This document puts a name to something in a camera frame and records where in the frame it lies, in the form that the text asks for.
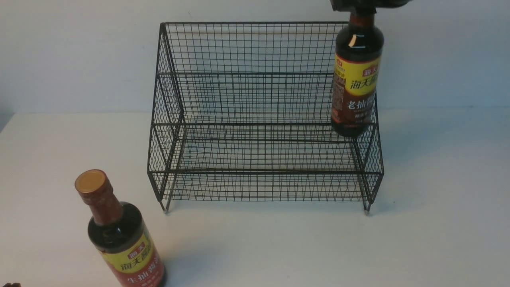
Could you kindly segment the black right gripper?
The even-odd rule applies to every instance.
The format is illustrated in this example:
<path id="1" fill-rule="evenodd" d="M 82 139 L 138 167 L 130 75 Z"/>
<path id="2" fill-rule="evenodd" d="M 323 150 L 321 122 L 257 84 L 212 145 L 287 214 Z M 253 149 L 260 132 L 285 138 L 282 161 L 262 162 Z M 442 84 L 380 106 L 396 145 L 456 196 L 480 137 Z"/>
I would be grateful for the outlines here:
<path id="1" fill-rule="evenodd" d="M 352 12 L 355 9 L 395 9 L 408 4 L 410 0 L 330 0 L 333 11 Z"/>

